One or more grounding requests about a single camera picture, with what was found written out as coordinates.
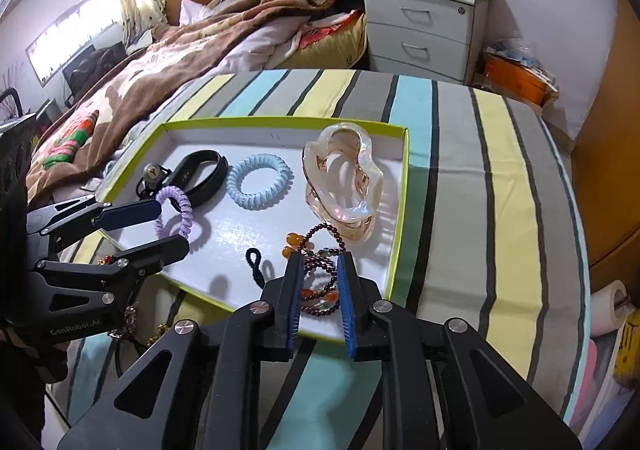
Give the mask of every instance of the paper roll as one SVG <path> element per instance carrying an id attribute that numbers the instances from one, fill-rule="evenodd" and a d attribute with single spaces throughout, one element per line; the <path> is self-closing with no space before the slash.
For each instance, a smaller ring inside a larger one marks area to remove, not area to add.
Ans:
<path id="1" fill-rule="evenodd" d="M 591 338 L 601 336 L 622 327 L 626 318 L 626 306 L 614 308 L 614 304 L 626 296 L 625 285 L 614 280 L 607 287 L 591 295 Z"/>

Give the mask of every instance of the yellow packaging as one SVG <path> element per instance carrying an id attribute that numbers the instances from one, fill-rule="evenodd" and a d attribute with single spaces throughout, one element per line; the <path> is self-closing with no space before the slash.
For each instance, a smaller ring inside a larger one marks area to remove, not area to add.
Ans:
<path id="1" fill-rule="evenodd" d="M 640 310 L 626 318 L 613 378 L 621 385 L 640 379 Z"/>

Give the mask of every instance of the white drawer cabinet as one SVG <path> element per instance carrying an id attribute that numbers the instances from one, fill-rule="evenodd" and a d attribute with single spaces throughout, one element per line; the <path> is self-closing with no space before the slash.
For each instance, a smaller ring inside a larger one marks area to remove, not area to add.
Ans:
<path id="1" fill-rule="evenodd" d="M 468 85 L 488 0 L 365 0 L 370 65 Z"/>

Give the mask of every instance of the white tray with green rim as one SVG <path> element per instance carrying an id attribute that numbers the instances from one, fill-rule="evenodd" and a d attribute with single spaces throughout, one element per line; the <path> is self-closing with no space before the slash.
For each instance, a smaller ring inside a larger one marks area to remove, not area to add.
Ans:
<path id="1" fill-rule="evenodd" d="M 182 261 L 164 268 L 165 277 L 187 292 L 221 308 L 233 311 L 260 298 L 260 288 L 252 279 L 245 259 L 246 250 L 262 253 L 261 270 L 266 279 L 284 274 L 286 259 L 282 249 L 289 232 L 306 234 L 319 223 L 305 202 L 306 179 L 302 171 L 302 149 L 316 140 L 327 126 L 345 120 L 333 118 L 299 118 L 295 116 L 242 118 L 208 118 L 165 123 L 155 130 L 110 188 L 101 192 L 103 200 L 124 204 L 137 200 L 136 185 L 147 163 L 156 162 L 174 169 L 180 161 L 197 150 L 215 150 L 225 156 L 230 166 L 251 154 L 268 153 L 281 157 L 293 172 L 286 194 L 265 210 L 239 207 L 223 187 L 208 202 L 193 212 L 189 238 L 190 254 Z M 374 280 L 383 296 L 391 296 L 406 201 L 409 136 L 406 128 L 379 122 L 350 120 L 362 126 L 372 137 L 373 156 L 385 175 L 382 201 L 371 238 L 361 246 L 347 245 L 361 276 Z M 197 184 L 213 170 L 204 166 L 192 184 Z M 328 173 L 338 189 L 336 198 L 345 206 L 349 201 L 353 167 L 336 154 L 330 157 Z M 274 171 L 261 169 L 242 182 L 242 191 L 259 192 L 274 181 Z M 162 218 L 172 233 L 179 227 L 179 216 L 166 202 Z M 156 240 L 153 222 L 137 224 L 106 234 L 120 249 L 132 248 Z M 334 247 L 335 240 L 322 230 L 312 239 L 316 249 Z M 342 340 L 340 313 L 315 318 L 302 315 L 300 331 L 315 338 Z"/>

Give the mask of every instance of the window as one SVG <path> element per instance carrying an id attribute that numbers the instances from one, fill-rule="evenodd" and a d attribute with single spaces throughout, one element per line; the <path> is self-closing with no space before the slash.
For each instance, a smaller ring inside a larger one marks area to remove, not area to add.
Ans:
<path id="1" fill-rule="evenodd" d="M 60 16 L 27 48 L 41 85 L 89 40 L 120 19 L 117 0 L 83 0 Z"/>

